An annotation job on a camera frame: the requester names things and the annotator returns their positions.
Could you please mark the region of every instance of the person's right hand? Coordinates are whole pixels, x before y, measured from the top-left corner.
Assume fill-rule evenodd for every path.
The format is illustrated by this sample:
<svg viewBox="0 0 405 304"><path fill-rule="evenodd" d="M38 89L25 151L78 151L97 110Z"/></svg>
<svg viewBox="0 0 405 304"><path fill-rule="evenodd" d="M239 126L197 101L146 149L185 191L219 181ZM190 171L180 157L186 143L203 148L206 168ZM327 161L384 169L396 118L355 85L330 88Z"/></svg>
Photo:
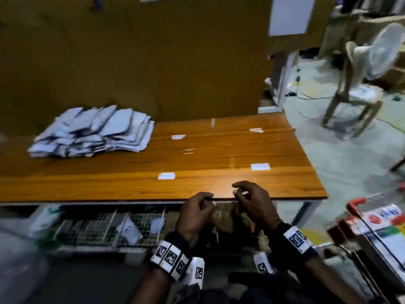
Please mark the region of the person's right hand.
<svg viewBox="0 0 405 304"><path fill-rule="evenodd" d="M256 223L264 232L271 231L277 227L281 219L276 208L271 201L269 193L249 181L240 181L232 184L235 198L240 202L246 210L250 219ZM242 192L248 191L249 194L243 195Z"/></svg>

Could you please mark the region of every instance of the chair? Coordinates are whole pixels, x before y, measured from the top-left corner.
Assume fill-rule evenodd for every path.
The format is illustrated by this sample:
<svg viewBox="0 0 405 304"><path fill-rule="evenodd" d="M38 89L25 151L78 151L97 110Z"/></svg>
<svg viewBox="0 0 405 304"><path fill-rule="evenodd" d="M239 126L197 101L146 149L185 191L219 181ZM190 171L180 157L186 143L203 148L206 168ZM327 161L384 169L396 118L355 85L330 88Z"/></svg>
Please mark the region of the chair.
<svg viewBox="0 0 405 304"><path fill-rule="evenodd" d="M346 58L344 61L343 70L339 76L339 83L337 91L330 102L325 116L322 120L322 125L327 126L329 120L331 119L333 113L335 112L339 103L349 103L353 106L364 105L364 110L360 114L359 119L365 119L364 122L358 127L353 133L353 137L358 137L367 128L367 126L376 117L378 111L382 107L382 95L383 89L373 85L361 84L363 79L362 66L359 62L353 62L354 49L356 48L356 43L347 42L346 43ZM364 95L360 94L359 91L362 90L367 93L365 98Z"/></svg>

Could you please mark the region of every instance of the brown wall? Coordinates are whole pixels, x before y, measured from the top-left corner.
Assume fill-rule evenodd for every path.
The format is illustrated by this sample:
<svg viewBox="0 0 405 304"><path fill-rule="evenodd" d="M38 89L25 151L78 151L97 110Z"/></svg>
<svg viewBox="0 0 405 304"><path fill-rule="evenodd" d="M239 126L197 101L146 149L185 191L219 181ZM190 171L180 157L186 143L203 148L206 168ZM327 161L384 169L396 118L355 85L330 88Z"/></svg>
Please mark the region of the brown wall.
<svg viewBox="0 0 405 304"><path fill-rule="evenodd" d="M307 34L269 38L271 0L0 0L0 132L109 103L158 121L255 114L267 57L319 46L334 4L317 0Z"/></svg>

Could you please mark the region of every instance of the wooden table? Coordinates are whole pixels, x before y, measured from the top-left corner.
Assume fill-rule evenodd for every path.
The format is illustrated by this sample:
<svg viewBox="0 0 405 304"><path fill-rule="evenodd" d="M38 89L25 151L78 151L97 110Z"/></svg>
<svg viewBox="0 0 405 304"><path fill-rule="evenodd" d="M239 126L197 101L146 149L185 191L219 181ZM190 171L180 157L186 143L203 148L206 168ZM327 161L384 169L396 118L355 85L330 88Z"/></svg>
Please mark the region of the wooden table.
<svg viewBox="0 0 405 304"><path fill-rule="evenodd" d="M171 139L175 134L185 137ZM304 201L293 222L302 225L328 197L283 113L160 122L141 153L33 159L26 152L31 142L10 138L0 148L2 205L184 201L199 191L230 201L231 184L249 180L274 200ZM252 163L271 169L253 171ZM175 179L158 180L167 172Z"/></svg>

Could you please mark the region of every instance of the black wristband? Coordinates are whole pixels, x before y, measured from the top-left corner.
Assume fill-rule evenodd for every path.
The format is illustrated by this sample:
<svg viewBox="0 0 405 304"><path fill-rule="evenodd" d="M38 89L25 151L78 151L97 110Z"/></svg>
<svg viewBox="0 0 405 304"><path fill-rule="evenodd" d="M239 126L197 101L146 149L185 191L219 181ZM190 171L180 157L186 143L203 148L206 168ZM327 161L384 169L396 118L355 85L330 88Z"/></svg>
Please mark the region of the black wristband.
<svg viewBox="0 0 405 304"><path fill-rule="evenodd" d="M173 244L174 246L176 246L179 250L182 251L182 253L188 258L190 259L190 255L191 255L191 248L190 248L190 244L188 243L187 240L185 240L185 238L179 234L177 231L172 231L171 233L169 233L167 236L165 236L165 241Z"/></svg>
<svg viewBox="0 0 405 304"><path fill-rule="evenodd" d="M281 222L274 230L266 233L271 248L271 258L281 270L297 271L307 261L318 257L318 253L301 231Z"/></svg>

